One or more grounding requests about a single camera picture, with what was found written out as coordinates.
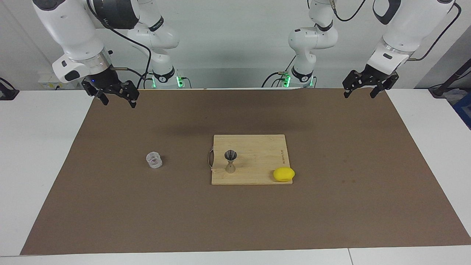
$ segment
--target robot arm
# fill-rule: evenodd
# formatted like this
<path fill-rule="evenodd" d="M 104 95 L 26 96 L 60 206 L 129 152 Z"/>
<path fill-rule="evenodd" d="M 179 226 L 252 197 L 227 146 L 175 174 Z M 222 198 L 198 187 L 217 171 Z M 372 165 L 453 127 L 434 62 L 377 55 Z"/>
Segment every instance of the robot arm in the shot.
<path fill-rule="evenodd" d="M 95 96 L 107 105 L 105 93 L 115 94 L 126 99 L 134 108 L 139 91 L 132 81 L 121 82 L 112 69 L 108 52 L 97 37 L 84 3 L 78 0 L 32 2 L 39 19 L 64 50 L 64 55 L 52 64 L 58 79 L 67 83 L 85 77 L 82 85 L 90 96 Z M 134 5 L 132 0 L 120 4 L 128 7 Z M 137 19 L 135 13 L 129 17 Z"/>
<path fill-rule="evenodd" d="M 176 48 L 179 36 L 165 23 L 155 0 L 138 0 L 140 9 L 139 23 L 128 31 L 127 36 L 151 50 L 151 65 L 154 84 L 157 88 L 180 88 L 183 86 L 178 70 L 173 66 L 165 50 Z M 131 43 L 133 47 L 147 54 L 147 50 Z"/>
<path fill-rule="evenodd" d="M 101 21 L 114 29 L 128 29 L 128 38 L 150 49 L 153 80 L 157 88 L 172 89 L 183 86 L 178 77 L 178 70 L 175 69 L 170 56 L 165 51 L 178 46 L 179 36 L 165 23 L 155 0 L 89 1 L 93 3 L 91 7 Z M 147 49 L 136 43 L 130 43 L 134 48 L 148 55 Z"/>
<path fill-rule="evenodd" d="M 291 69 L 291 83 L 295 86 L 309 86 L 316 64 L 313 50 L 333 47 L 338 32 L 333 27 L 333 10 L 329 0 L 312 0 L 309 17 L 314 27 L 299 28 L 290 33 L 289 45 L 296 52 Z"/>
<path fill-rule="evenodd" d="M 357 88 L 374 85 L 371 97 L 391 89 L 398 80 L 396 70 L 417 51 L 422 40 L 443 20 L 454 0 L 375 0 L 376 18 L 388 25 L 363 72 L 351 71 L 343 81 L 348 98 Z"/>

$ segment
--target brown tabletop covering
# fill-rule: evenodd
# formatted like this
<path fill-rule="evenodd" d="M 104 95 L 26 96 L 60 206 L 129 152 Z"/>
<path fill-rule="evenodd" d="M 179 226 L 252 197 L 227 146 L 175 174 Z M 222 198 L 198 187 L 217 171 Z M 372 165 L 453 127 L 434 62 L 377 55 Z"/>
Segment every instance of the brown tabletop covering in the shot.
<path fill-rule="evenodd" d="M 94 101 L 21 254 L 471 244 L 386 93 L 368 92 Z M 285 134 L 294 184 L 212 186 L 215 134 Z"/>

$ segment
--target yellow lemon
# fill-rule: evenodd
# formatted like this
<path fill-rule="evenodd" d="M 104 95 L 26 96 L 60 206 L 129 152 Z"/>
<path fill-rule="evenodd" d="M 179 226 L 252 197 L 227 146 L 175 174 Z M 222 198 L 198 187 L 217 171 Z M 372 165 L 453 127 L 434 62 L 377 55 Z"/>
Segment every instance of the yellow lemon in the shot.
<path fill-rule="evenodd" d="M 279 182 L 288 182 L 294 178 L 294 170 L 289 167 L 281 167 L 273 172 L 273 177 Z"/>

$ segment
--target table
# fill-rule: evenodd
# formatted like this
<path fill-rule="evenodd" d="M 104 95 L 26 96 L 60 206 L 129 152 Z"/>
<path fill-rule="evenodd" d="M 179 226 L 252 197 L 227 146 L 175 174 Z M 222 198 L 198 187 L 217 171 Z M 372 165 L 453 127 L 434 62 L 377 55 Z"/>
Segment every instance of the table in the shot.
<path fill-rule="evenodd" d="M 471 153 L 471 131 L 445 100 L 434 99 L 428 91 L 391 90 L 388 95 L 471 234 L 471 179 L 466 163 L 459 160 Z M 439 258 L 454 264 L 471 262 L 470 246 L 5 257 L 19 254 L 91 101 L 82 91 L 23 91 L 16 100 L 0 104 L 0 256 L 4 256 L 0 264 L 124 264 L 130 260 L 143 264 L 441 264 Z"/>

